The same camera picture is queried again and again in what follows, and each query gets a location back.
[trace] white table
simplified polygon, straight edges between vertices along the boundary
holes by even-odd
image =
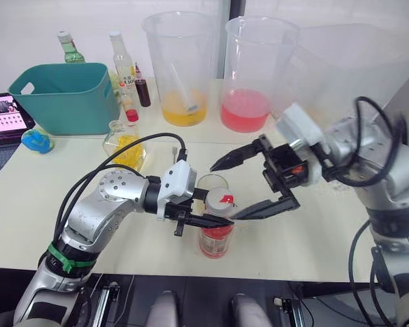
[[[206,120],[194,127],[167,124],[158,108],[154,84],[150,87],[154,105],[141,113],[141,135],[178,133],[187,143],[188,161],[199,177],[216,159],[262,132],[267,132],[274,145],[284,143],[272,130],[272,119],[253,134],[226,129],[219,121],[219,82],[213,85]],[[51,241],[67,190],[106,158],[103,137],[54,137],[56,147],[46,155],[23,146],[17,149],[0,172],[0,267],[36,269]],[[172,146],[179,145],[169,139],[147,142],[149,155],[142,173],[163,175],[172,164]],[[240,208],[277,199],[262,177],[262,163],[262,155],[258,155],[243,166],[221,172]],[[149,214],[128,215],[100,255],[94,272],[347,281],[348,251],[355,232],[367,219],[365,208],[353,190],[338,191],[325,182],[293,191],[300,209],[236,228],[228,253],[218,260],[201,254],[197,228],[186,227],[179,238],[173,236],[174,222],[160,222]],[[369,232],[364,233],[355,258],[357,281],[368,280],[373,244]]]

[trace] floor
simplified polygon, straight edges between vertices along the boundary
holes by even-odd
[[[24,270],[0,269],[0,309],[8,311],[0,314],[0,327],[12,325],[12,308],[16,306],[19,297],[31,279],[33,272]],[[88,286],[94,287],[99,275],[91,276]],[[230,301],[237,293],[245,293],[254,298],[265,310],[274,327],[289,326],[288,316],[273,305],[275,296],[282,298],[293,298],[286,281],[263,281],[253,279],[223,279],[208,277],[167,277],[167,276],[135,276],[129,296],[127,290],[130,286],[132,276],[129,275],[103,275],[91,298],[93,312],[99,296],[99,288],[115,281],[120,286],[119,300],[113,303],[108,316],[107,327],[113,327],[114,322],[124,314],[115,327],[137,327],[144,326],[150,308],[155,299],[164,290],[174,291],[179,301],[179,315],[182,327],[232,327],[233,320],[230,312]],[[330,287],[334,283],[325,283]],[[297,289],[300,283],[291,283],[292,288]],[[367,292],[361,292],[364,305],[368,312],[372,303]],[[378,291],[381,305],[388,316],[394,314],[394,295]],[[362,327],[360,323],[363,317],[356,310],[351,294],[340,294],[336,296],[321,296],[322,302],[335,309],[342,315],[333,312],[317,298],[304,299],[305,304],[311,310],[315,326],[339,326],[339,327]],[[85,318],[85,307],[81,313],[81,326]],[[306,327],[312,325],[312,320],[303,308],[303,316]],[[381,321],[374,318],[374,323]]]

